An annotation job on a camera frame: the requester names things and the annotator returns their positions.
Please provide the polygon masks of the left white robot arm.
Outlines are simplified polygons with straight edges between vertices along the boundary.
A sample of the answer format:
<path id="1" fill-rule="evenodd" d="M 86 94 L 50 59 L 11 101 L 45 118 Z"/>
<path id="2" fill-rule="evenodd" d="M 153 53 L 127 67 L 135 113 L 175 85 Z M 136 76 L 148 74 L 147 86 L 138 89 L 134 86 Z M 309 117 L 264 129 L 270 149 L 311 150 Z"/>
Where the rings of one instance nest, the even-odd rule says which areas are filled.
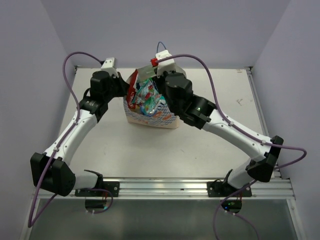
<path id="1" fill-rule="evenodd" d="M 92 196 L 103 193 L 103 175 L 93 170 L 75 173 L 70 168 L 74 154 L 87 134 L 97 125 L 114 98 L 127 95 L 129 84 L 119 72 L 96 71 L 90 87 L 78 103 L 70 123 L 58 139 L 42 153 L 30 159 L 33 184 L 37 189 L 67 196 L 73 190 L 87 190 Z"/>

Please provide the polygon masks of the checkered paper bag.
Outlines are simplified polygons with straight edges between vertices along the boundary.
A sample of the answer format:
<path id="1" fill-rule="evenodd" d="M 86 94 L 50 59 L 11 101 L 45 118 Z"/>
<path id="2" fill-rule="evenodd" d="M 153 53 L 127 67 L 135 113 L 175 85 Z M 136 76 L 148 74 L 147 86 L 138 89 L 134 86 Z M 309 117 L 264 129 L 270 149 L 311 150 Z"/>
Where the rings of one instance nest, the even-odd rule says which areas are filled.
<path id="1" fill-rule="evenodd" d="M 168 50 L 166 47 L 163 50 L 159 50 L 159 46 L 162 44 L 163 43 L 161 41 L 158 42 L 156 53 L 159 53 L 164 50 Z M 147 66 L 138 68 L 136 70 L 138 71 L 138 77 L 137 77 L 136 86 L 135 86 L 137 91 L 140 88 L 139 86 L 140 82 L 144 82 L 147 79 L 151 78 L 155 83 L 155 79 L 160 77 L 156 75 L 156 68 L 153 67 L 151 63 Z M 182 68 L 178 67 L 177 65 L 176 65 L 176 71 L 182 74 L 186 73 Z M 140 107 L 137 105 L 135 110 L 130 110 L 126 101 L 126 97 L 127 96 L 125 96 L 123 99 L 123 106 L 124 106 L 124 112 L 125 112 L 127 121 L 129 123 L 135 123 L 135 124 L 140 124 L 140 125 L 145 125 L 150 127 L 157 127 L 157 128 L 165 128 L 165 129 L 176 129 L 179 127 L 179 120 L 169 110 L 167 103 L 155 115 L 147 116 L 142 114 Z"/>

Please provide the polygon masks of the Fox's candy packet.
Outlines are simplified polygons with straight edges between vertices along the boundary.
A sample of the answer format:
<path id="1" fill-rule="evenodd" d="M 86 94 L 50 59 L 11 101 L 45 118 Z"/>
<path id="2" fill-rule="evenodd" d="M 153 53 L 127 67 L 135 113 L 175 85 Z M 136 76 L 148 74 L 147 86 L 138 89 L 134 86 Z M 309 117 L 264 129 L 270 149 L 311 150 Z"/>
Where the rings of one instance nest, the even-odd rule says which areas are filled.
<path id="1" fill-rule="evenodd" d="M 140 108 L 142 114 L 149 117 L 154 116 L 165 106 L 165 98 L 158 92 L 151 78 L 139 82 L 138 85 L 139 89 L 131 102 Z"/>

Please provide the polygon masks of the red Chuba chips bag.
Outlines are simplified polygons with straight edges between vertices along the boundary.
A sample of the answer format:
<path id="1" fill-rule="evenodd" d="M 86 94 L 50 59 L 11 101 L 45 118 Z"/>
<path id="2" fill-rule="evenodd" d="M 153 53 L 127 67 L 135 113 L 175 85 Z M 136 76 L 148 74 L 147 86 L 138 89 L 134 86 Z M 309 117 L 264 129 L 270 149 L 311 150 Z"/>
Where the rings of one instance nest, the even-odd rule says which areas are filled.
<path id="1" fill-rule="evenodd" d="M 127 91 L 127 96 L 126 96 L 126 102 L 128 105 L 128 108 L 130 110 L 135 110 L 136 109 L 136 104 L 133 103 L 133 100 L 135 98 L 135 95 L 137 93 L 136 90 L 136 82 L 138 78 L 138 70 L 136 69 L 127 79 L 127 83 L 129 84 L 129 88 Z"/>

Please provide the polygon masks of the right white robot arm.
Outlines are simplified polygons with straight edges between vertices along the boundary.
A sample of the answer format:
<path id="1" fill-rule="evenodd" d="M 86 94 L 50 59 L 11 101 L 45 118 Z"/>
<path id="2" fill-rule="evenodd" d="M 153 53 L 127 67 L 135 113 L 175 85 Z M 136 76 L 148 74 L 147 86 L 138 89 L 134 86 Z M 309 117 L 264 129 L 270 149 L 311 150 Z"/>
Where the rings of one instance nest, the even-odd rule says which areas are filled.
<path id="1" fill-rule="evenodd" d="M 272 145 L 282 145 L 281 137 L 260 135 L 244 126 L 241 128 L 255 139 L 241 133 L 235 129 L 232 118 L 219 113 L 216 104 L 194 94 L 192 82 L 183 73 L 165 73 L 155 78 L 155 85 L 169 110 L 185 124 L 215 134 L 249 156 L 247 162 L 225 176 L 222 189 L 227 196 L 235 196 L 252 181 L 268 183 L 271 180 L 281 151 Z"/>

